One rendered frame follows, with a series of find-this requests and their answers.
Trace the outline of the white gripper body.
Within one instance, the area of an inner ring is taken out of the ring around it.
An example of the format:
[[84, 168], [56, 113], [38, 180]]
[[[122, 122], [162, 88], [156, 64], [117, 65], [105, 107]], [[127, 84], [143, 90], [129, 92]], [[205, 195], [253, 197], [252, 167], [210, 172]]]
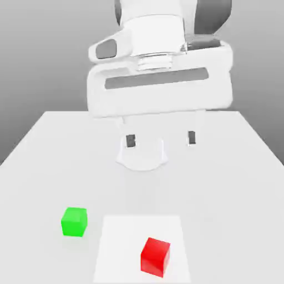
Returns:
[[181, 52], [171, 68], [139, 70], [138, 58], [98, 64], [87, 77], [88, 110], [96, 118], [227, 108], [233, 51], [220, 46]]

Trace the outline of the small green cube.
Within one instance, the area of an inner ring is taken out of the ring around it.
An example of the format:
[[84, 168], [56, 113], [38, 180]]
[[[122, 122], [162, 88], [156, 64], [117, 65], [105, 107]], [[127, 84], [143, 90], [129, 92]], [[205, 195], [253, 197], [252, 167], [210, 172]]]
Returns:
[[88, 215], [85, 208], [68, 207], [61, 219], [64, 236], [83, 237], [88, 225]]

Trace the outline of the small red cube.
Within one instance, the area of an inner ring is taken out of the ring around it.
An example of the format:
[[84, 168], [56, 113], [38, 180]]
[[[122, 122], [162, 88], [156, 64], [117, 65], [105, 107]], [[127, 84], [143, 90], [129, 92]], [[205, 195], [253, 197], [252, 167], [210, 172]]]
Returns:
[[140, 254], [140, 270], [163, 278], [170, 258], [170, 243], [149, 237]]

